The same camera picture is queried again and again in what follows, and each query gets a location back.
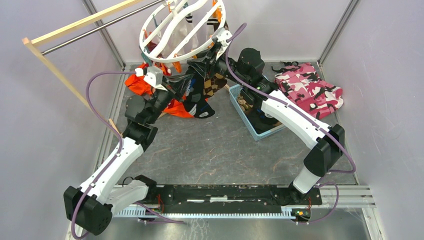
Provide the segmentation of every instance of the wooden frame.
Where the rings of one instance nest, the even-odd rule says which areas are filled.
[[[41,51],[38,49],[38,47],[60,37],[66,36],[70,33],[73,33],[82,27],[95,23],[109,15],[117,13],[142,1],[143,0],[123,1],[114,6],[106,8],[105,10],[99,11],[93,15],[71,23],[67,26],[54,30],[43,36],[37,37],[33,40],[29,40],[27,37],[25,37],[24,39],[22,39],[22,42],[88,109],[90,109],[90,106],[87,100],[83,97],[83,95],[50,60],[48,60],[45,56],[41,54]]]

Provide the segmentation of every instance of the gray floor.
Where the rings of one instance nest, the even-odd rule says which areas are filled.
[[[272,63],[281,68],[280,63]],[[271,64],[264,74],[274,78]],[[133,93],[125,90],[123,102]],[[254,141],[230,102],[229,93],[222,89],[209,101],[216,111],[207,119],[187,119],[171,115],[160,118],[159,131],[153,144],[123,175],[143,174],[158,184],[281,184],[293,181],[309,152],[305,144],[289,129]],[[127,125],[122,104],[118,129]],[[324,122],[334,125],[334,114]],[[345,156],[333,167],[351,169]],[[337,184],[355,184],[352,174],[330,174],[328,180]]]
[[[312,218],[326,209],[313,209]],[[361,209],[337,209],[325,221],[296,226],[285,219],[181,219],[185,224],[138,223],[113,218],[106,231],[89,240],[370,240]]]

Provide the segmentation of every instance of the orange garment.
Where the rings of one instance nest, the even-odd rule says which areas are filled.
[[[139,66],[139,68],[145,67],[147,67],[147,64],[145,63]],[[125,85],[137,95],[152,95],[152,87],[144,81],[144,78],[144,76],[136,76],[133,74],[125,81]],[[180,118],[194,118],[184,109],[183,103],[176,101],[175,99],[171,100],[168,107],[165,108],[163,112]]]

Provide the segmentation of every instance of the white wall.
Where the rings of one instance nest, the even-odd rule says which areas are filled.
[[[363,0],[324,62],[359,179],[388,239],[422,239],[424,2]]]
[[[121,0],[93,2],[100,11]],[[150,2],[153,0],[142,1],[130,9],[137,9]],[[318,59],[348,3],[349,0],[224,0],[230,30],[235,31],[242,23],[247,23],[247,28],[231,47],[231,56],[237,58],[242,49],[251,47],[260,50],[265,61]],[[199,10],[203,15],[194,15],[194,21],[204,16],[207,7]],[[108,28],[127,63],[142,62],[140,31],[156,8],[153,6]],[[120,15],[122,13],[106,19],[110,21]],[[205,34],[198,35],[200,43],[205,42],[205,37]]]
[[[21,39],[34,39],[88,13],[80,1],[57,0],[4,1],[0,13],[1,238],[64,239],[69,221],[63,193],[91,174],[104,127]],[[81,92],[95,73],[118,70],[98,33],[48,58]],[[104,115],[116,80],[107,76],[93,84],[94,104]]]

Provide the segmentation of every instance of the plastic laundry basket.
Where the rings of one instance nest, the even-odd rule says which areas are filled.
[[[243,112],[242,108],[240,107],[239,103],[237,102],[237,96],[242,91],[242,86],[240,85],[234,85],[229,88],[229,94],[230,94],[230,100],[232,104],[235,107],[235,110],[237,110],[237,113],[240,115],[241,119],[243,120],[244,124],[246,125],[247,129],[249,130],[250,134],[253,136],[253,139],[255,141],[258,141],[260,139],[263,139],[265,137],[268,137],[269,135],[276,133],[284,128],[286,128],[285,125],[276,126],[271,130],[265,131],[261,134],[258,134],[255,129],[253,128],[252,124],[249,122],[248,117]]]

